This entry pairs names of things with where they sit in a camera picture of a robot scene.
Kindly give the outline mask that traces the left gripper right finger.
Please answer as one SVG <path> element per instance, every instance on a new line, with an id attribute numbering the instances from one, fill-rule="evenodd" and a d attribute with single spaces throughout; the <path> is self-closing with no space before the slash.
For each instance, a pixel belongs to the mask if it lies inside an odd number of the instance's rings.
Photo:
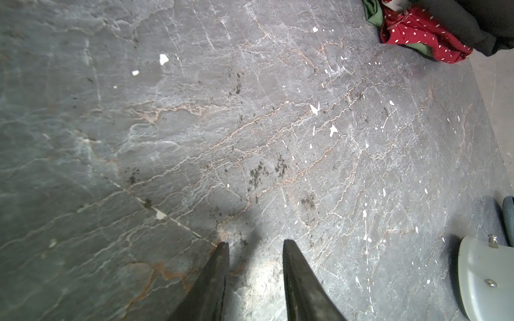
<path id="1" fill-rule="evenodd" d="M 283 243 L 286 310 L 289 320 L 344 320 L 295 241 Z"/>

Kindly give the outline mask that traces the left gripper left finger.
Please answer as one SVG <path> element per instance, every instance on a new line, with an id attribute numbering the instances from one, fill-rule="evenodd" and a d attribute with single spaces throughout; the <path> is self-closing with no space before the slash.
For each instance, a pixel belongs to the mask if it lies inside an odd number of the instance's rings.
<path id="1" fill-rule="evenodd" d="M 229 244 L 218 244 L 188 295 L 170 320 L 223 320 L 226 282 L 230 271 Z"/>

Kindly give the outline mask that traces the red polka dot skirt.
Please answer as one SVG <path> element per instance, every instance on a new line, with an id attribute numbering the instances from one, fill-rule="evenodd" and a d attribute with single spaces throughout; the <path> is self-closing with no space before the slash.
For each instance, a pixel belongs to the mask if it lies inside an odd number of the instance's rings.
<path id="1" fill-rule="evenodd" d="M 473 52 L 420 6 L 409 1 L 380 1 L 380 8 L 383 44 L 408 47 L 447 64 L 466 60 Z"/>

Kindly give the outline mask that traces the green skirt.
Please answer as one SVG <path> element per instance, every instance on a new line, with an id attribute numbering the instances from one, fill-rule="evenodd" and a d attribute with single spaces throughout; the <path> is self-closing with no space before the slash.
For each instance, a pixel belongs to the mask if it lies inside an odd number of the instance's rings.
<path id="1" fill-rule="evenodd" d="M 384 25 L 384 14 L 381 8 L 381 1 L 363 0 L 366 21 L 381 29 Z M 416 50 L 420 54 L 433 58 L 432 49 L 424 44 L 406 44 L 404 47 Z"/>

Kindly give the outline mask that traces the black skirt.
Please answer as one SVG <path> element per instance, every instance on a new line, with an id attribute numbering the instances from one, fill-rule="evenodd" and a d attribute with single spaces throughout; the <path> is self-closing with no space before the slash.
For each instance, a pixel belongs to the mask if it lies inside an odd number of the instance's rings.
<path id="1" fill-rule="evenodd" d="M 498 0 L 413 1 L 464 45 L 484 56 L 513 49 L 513 2 Z"/>

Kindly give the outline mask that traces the white round clock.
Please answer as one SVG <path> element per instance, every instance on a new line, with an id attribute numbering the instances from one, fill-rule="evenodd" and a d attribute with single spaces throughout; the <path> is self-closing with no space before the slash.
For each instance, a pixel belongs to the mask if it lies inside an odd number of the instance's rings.
<path id="1" fill-rule="evenodd" d="M 460 298 L 469 320 L 513 320 L 513 248 L 466 236 L 459 246 Z"/>

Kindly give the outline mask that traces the blue grey insole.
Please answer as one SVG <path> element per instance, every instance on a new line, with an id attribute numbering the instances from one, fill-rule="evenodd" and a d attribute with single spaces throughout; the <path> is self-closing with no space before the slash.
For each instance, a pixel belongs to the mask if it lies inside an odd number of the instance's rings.
<path id="1" fill-rule="evenodd" d="M 514 204 L 513 196 L 503 199 L 502 219 L 507 241 L 511 247 L 514 246 Z"/>

